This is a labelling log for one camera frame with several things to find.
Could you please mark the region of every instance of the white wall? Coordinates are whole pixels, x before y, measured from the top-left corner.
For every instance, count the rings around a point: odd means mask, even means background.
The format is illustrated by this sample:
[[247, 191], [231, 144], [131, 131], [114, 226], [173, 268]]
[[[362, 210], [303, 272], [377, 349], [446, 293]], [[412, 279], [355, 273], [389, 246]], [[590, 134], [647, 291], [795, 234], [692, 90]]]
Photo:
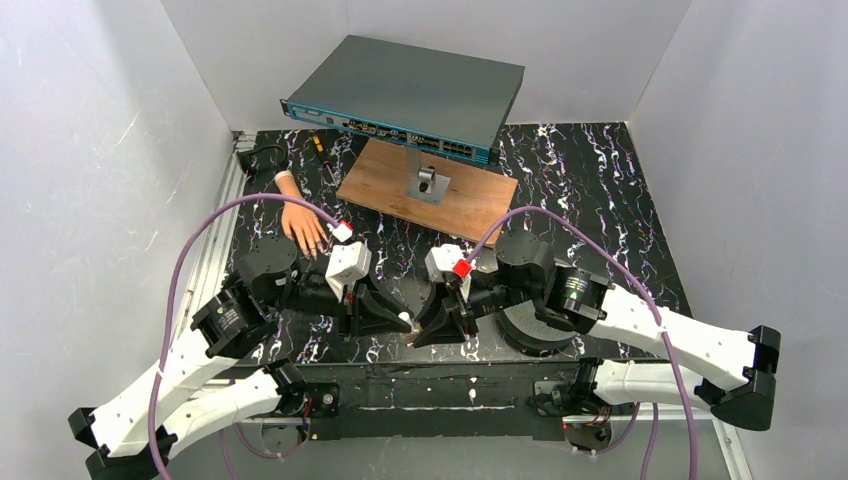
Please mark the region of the white wall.
[[845, 478], [848, 3], [695, 0], [630, 128], [696, 316], [783, 333], [758, 479]]
[[691, 0], [163, 0], [233, 130], [297, 127], [288, 98], [348, 33], [525, 65], [511, 123], [630, 117]]
[[161, 342], [230, 133], [156, 0], [0, 0], [3, 478], [88, 478], [67, 416]]

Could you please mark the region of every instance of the cable connector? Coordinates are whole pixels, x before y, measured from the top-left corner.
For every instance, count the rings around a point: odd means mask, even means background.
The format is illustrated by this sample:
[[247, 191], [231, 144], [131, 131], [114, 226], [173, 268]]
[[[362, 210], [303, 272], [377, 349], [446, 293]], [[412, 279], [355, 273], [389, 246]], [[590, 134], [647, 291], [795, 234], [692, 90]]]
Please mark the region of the cable connector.
[[353, 236], [353, 227], [342, 220], [339, 222], [339, 226], [333, 229], [333, 236], [340, 242], [346, 242]]
[[459, 275], [459, 278], [465, 278], [471, 273], [471, 264], [468, 260], [461, 258], [453, 266], [453, 273]]

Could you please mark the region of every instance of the table surface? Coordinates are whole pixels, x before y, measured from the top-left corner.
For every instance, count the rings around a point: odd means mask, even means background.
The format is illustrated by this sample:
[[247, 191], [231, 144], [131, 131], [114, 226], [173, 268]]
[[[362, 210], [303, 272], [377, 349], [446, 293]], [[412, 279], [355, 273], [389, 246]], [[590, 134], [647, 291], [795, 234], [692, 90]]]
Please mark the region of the table surface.
[[[433, 246], [471, 242], [395, 217], [347, 203], [336, 197], [367, 138], [336, 130], [320, 130], [332, 173], [315, 157], [309, 136], [315, 130], [259, 132], [256, 146], [278, 144], [289, 151], [291, 171], [303, 196], [336, 218], [348, 220], [377, 256], [377, 274], [392, 294], [413, 312], [429, 292], [424, 258]], [[623, 123], [506, 125], [500, 132], [501, 162], [490, 170], [518, 180], [511, 208], [539, 205], [568, 220], [599, 242], [643, 280], [657, 304], [691, 315], [683, 286], [668, 249], [648, 192], [633, 143]], [[254, 162], [280, 162], [281, 153], [266, 150]], [[273, 171], [248, 178], [244, 193], [277, 192]], [[230, 262], [265, 235], [281, 234], [282, 205], [262, 202], [244, 205], [238, 213]], [[551, 242], [559, 258], [603, 274], [626, 286], [623, 275], [600, 255], [547, 217], [513, 218], [507, 228], [524, 228]], [[494, 264], [491, 251], [480, 262]], [[480, 333], [464, 344], [412, 349], [397, 334], [344, 341], [331, 317], [275, 312], [279, 329], [246, 362], [266, 363], [288, 357], [298, 363], [358, 362], [492, 362], [535, 360], [507, 345], [491, 317], [479, 321]], [[575, 336], [571, 344], [546, 357], [549, 360], [584, 356], [636, 358], [644, 352], [618, 342]]]

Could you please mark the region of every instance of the wooden board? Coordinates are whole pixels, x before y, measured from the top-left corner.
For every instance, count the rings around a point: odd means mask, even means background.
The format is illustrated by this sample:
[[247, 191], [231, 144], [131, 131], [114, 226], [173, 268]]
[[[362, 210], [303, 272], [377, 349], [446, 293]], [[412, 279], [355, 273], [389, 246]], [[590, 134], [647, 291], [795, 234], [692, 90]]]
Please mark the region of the wooden board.
[[[450, 177], [441, 205], [406, 196], [409, 168], [404, 147], [371, 139], [339, 188], [338, 196], [357, 205], [418, 225], [478, 241], [509, 210], [517, 181], [481, 168], [421, 152], [421, 166]], [[494, 245], [500, 231], [487, 242]]]

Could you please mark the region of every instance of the black cable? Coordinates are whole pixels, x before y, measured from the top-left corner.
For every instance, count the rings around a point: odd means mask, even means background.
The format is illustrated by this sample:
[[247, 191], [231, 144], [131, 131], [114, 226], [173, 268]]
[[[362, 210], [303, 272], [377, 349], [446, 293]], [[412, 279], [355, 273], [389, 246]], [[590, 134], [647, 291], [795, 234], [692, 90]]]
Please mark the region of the black cable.
[[280, 145], [265, 145], [264, 147], [259, 147], [259, 148], [256, 148], [254, 150], [246, 150], [244, 152], [236, 152], [236, 157], [238, 158], [238, 162], [239, 162], [239, 166], [241, 167], [241, 171], [246, 173], [247, 175], [249, 175], [251, 177], [256, 177], [261, 172], [264, 172], [264, 171], [267, 171], [267, 170], [272, 170], [272, 169], [278, 169], [279, 167], [278, 167], [276, 162], [272, 162], [271, 165], [268, 166], [269, 168], [253, 164], [252, 157], [254, 155], [256, 155], [260, 152], [263, 152], [265, 150], [268, 150], [268, 149], [276, 149], [276, 150], [283, 152], [282, 162], [286, 164], [286, 168], [284, 168], [283, 170], [287, 170], [288, 169], [288, 163], [287, 162], [288, 162], [288, 159], [289, 159], [288, 149], [286, 149], [286, 148], [284, 148]]

